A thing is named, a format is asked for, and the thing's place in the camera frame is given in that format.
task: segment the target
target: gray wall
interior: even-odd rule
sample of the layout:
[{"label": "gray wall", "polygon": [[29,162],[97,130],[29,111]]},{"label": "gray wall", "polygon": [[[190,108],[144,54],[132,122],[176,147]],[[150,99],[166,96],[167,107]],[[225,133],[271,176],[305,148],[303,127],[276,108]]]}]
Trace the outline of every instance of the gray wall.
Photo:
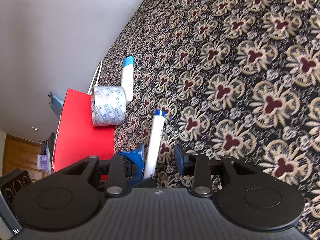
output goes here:
[{"label": "gray wall", "polygon": [[32,141],[56,131],[47,94],[63,100],[68,88],[87,92],[141,2],[0,0],[0,129]]}]

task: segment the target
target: bottle with blue cap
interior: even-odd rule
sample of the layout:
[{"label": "bottle with blue cap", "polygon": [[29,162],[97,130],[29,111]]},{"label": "bottle with blue cap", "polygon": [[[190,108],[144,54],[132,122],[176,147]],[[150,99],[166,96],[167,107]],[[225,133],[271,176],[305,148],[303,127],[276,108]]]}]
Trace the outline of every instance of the bottle with blue cap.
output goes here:
[{"label": "bottle with blue cap", "polygon": [[128,105],[133,99],[133,56],[126,57],[122,64],[121,87],[124,90],[125,102]]},{"label": "bottle with blue cap", "polygon": [[162,137],[162,130],[164,126],[164,116],[165,116],[164,111],[160,109],[156,109],[154,111],[151,135],[149,140],[149,149],[148,149],[143,179],[153,177],[153,174],[156,171],[156,164],[157,164],[161,137]]}]

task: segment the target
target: wooden door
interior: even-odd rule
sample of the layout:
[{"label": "wooden door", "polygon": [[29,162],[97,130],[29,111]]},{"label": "wooden door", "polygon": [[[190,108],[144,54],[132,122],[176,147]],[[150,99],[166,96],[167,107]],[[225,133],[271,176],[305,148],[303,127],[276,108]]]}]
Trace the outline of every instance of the wooden door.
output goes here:
[{"label": "wooden door", "polygon": [[37,169],[37,155],[40,154],[39,143],[7,135],[4,145],[3,173],[16,168],[29,172],[33,181],[42,179],[46,172]]}]

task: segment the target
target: roll of tape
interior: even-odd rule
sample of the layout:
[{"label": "roll of tape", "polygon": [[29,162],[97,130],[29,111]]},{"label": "roll of tape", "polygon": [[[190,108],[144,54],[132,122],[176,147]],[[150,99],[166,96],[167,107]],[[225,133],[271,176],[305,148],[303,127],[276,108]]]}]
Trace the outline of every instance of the roll of tape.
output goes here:
[{"label": "roll of tape", "polygon": [[126,102],[122,87],[93,87],[91,96],[93,126],[124,123]]}]

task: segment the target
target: light blue cap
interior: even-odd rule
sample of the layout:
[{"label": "light blue cap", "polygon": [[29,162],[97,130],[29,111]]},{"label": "light blue cap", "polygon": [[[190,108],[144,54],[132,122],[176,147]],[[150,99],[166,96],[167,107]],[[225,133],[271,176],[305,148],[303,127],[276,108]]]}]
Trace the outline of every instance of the light blue cap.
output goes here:
[{"label": "light blue cap", "polygon": [[161,115],[161,116],[165,116],[165,111],[162,111],[160,109],[156,109],[153,113],[153,115]]},{"label": "light blue cap", "polygon": [[134,57],[133,56],[126,57],[123,60],[122,67],[125,67],[127,65],[133,65],[133,63],[134,63]]}]

